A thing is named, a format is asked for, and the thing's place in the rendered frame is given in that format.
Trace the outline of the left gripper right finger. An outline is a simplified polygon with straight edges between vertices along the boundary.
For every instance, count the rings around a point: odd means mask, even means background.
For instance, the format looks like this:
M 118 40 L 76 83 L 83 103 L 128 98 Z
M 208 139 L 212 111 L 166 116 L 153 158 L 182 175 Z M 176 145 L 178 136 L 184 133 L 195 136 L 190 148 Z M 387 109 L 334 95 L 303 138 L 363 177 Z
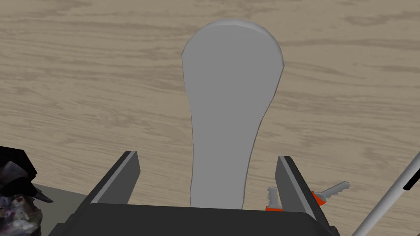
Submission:
M 322 209 L 290 156 L 279 156 L 275 180 L 285 211 L 307 213 L 315 220 L 326 220 Z

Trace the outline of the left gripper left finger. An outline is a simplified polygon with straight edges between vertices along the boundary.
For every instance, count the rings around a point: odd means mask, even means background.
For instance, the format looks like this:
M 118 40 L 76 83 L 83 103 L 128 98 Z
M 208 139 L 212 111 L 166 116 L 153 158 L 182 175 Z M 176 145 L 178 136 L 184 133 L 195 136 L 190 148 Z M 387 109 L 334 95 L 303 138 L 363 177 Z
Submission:
M 127 204 L 140 172 L 137 152 L 126 151 L 92 191 L 90 203 Z

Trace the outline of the silver key with orange head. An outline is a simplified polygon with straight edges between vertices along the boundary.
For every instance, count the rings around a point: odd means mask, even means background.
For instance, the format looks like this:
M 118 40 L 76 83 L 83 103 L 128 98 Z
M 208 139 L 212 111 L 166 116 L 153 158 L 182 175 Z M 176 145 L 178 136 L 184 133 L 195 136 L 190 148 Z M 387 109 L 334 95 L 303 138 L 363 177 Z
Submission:
M 324 205 L 327 199 L 329 199 L 331 196 L 337 195 L 343 190 L 349 189 L 349 188 L 350 188 L 350 183 L 347 181 L 343 181 L 321 192 L 312 191 L 312 195 L 314 196 L 318 205 L 321 206 L 321 205 Z
M 278 202 L 278 191 L 276 187 L 269 187 L 268 191 L 268 205 L 265 208 L 265 211 L 283 211 L 283 208 Z

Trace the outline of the white rod with black clip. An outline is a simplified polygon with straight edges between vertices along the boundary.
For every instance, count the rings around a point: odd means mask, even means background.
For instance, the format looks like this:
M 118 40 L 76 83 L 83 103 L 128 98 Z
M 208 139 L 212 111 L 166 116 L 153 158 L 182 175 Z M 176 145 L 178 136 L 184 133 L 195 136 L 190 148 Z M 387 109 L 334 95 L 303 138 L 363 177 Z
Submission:
M 420 152 L 405 168 L 399 178 L 393 183 L 380 201 L 358 226 L 352 236 L 366 236 L 376 223 L 385 215 L 399 197 L 410 190 L 420 179 Z

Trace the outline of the grey paddle-shaped object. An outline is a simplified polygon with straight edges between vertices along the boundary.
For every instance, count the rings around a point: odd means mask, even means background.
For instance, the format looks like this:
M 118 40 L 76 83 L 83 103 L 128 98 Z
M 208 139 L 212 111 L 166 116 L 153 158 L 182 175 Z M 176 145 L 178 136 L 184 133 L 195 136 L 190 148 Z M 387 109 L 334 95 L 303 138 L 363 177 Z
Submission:
M 277 40 L 257 23 L 220 19 L 182 52 L 193 136 L 190 205 L 241 209 L 250 157 L 284 68 Z

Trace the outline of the black mottled crumpled object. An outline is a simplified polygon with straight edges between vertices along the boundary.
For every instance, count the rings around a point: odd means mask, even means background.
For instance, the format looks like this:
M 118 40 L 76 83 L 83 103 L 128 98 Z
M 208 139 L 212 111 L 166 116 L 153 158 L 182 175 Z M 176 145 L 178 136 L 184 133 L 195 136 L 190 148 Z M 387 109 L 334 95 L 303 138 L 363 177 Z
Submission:
M 0 146 L 0 236 L 41 236 L 43 214 L 34 200 L 53 200 L 33 185 L 36 175 L 24 150 Z

